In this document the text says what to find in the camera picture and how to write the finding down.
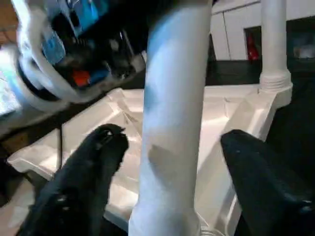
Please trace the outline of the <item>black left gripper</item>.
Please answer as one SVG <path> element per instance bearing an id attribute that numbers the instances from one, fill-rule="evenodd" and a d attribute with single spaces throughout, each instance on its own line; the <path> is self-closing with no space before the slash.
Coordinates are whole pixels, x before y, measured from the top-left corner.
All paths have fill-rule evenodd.
<path id="1" fill-rule="evenodd" d="M 155 0 L 49 1 L 49 63 L 71 85 L 124 80 L 143 69 Z"/>

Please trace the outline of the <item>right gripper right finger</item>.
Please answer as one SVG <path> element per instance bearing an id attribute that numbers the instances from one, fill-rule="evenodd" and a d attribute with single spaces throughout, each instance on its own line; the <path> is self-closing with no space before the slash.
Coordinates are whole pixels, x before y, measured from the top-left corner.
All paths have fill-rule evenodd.
<path id="1" fill-rule="evenodd" d="M 267 143 L 233 129 L 221 136 L 220 144 L 253 236 L 315 234 L 315 190 Z"/>

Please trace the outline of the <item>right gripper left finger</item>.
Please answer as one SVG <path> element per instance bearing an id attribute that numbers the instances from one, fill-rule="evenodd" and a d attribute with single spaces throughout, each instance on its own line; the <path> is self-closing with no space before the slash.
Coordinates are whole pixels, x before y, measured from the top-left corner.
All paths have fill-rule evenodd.
<path id="1" fill-rule="evenodd" d="M 104 219 L 110 186 L 129 147 L 124 128 L 92 131 L 43 186 L 19 228 L 21 236 L 113 236 Z"/>

